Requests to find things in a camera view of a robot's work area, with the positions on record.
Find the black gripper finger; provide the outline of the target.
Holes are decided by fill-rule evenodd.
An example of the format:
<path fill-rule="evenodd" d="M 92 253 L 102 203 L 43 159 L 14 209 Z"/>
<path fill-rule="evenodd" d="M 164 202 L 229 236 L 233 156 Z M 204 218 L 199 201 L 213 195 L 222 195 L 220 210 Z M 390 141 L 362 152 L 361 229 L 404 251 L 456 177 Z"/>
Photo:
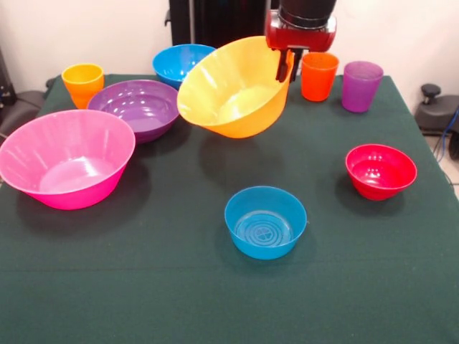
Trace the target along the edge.
<path fill-rule="evenodd" d="M 292 68 L 292 72 L 290 75 L 290 80 L 295 81 L 296 75 L 298 72 L 298 66 L 303 56 L 303 50 L 302 49 L 292 49 L 292 53 L 294 56 L 294 60 L 293 60 L 293 68 Z"/>
<path fill-rule="evenodd" d="M 278 70 L 277 70 L 276 77 L 275 77 L 275 79 L 279 82 L 283 82 L 286 79 L 286 75 L 288 71 L 287 54 L 288 54 L 287 50 L 280 51 Z"/>

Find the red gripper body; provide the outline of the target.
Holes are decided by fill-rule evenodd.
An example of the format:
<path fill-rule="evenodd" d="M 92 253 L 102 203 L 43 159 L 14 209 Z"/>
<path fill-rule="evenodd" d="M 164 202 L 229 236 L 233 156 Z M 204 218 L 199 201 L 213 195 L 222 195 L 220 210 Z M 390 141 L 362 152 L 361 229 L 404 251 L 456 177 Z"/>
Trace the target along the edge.
<path fill-rule="evenodd" d="M 270 10 L 265 20 L 266 42 L 271 49 L 329 50 L 336 36 L 337 20 L 331 16 L 319 28 L 298 28 L 286 24 L 278 10 Z"/>

